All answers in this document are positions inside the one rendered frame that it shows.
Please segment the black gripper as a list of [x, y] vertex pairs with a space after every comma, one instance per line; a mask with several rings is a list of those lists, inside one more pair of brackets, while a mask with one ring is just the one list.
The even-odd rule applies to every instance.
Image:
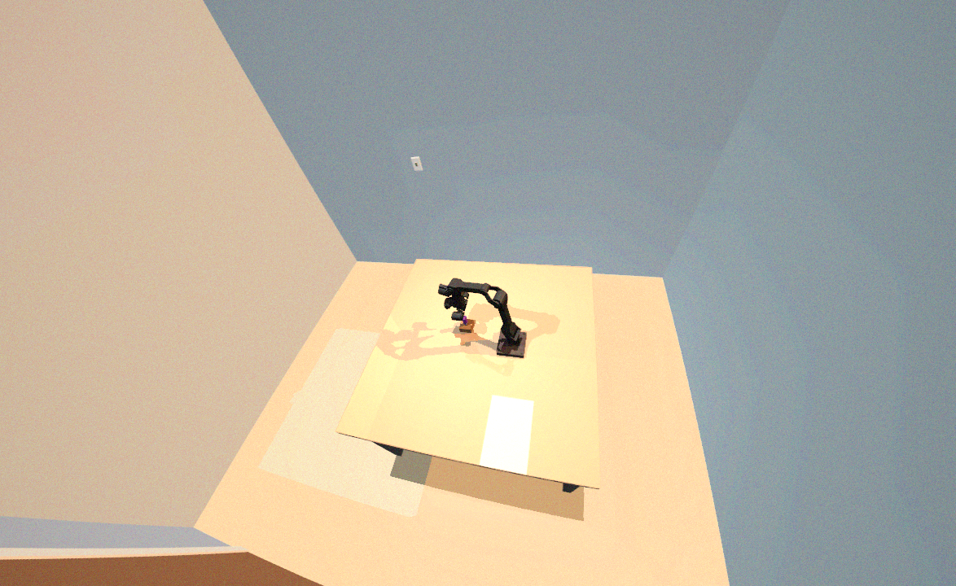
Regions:
[[452, 303], [454, 303], [454, 307], [455, 307], [456, 310], [457, 310], [457, 312], [455, 312], [455, 311], [452, 312], [451, 319], [452, 319], [453, 321], [463, 321], [463, 316], [464, 316], [464, 314], [466, 314], [466, 307], [467, 307], [467, 301], [468, 301], [468, 300], [466, 300], [466, 298], [468, 298], [468, 292], [464, 293], [464, 296], [463, 296], [463, 299], [462, 299], [462, 300], [460, 300], [460, 301], [454, 301], [454, 300], [453, 300], [453, 301], [452, 301]]

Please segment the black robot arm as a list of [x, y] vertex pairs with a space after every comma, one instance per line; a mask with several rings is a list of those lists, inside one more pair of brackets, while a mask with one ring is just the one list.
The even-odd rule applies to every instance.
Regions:
[[[489, 290], [497, 291], [493, 299], [489, 296]], [[452, 301], [462, 300], [466, 292], [481, 294], [488, 300], [488, 303], [492, 304], [494, 308], [497, 308], [503, 323], [501, 331], [502, 334], [507, 337], [509, 346], [520, 346], [520, 328], [518, 324], [515, 324], [515, 322], [511, 320], [511, 315], [509, 315], [507, 291], [502, 290], [499, 286], [490, 286], [489, 283], [463, 282], [462, 279], [459, 278], [452, 278], [448, 286], [440, 283], [440, 289], [438, 289], [438, 294], [440, 295], [447, 297], [452, 295], [452, 297], [445, 298], [445, 310], [449, 310], [449, 307], [452, 307], [452, 305], [454, 308]]]

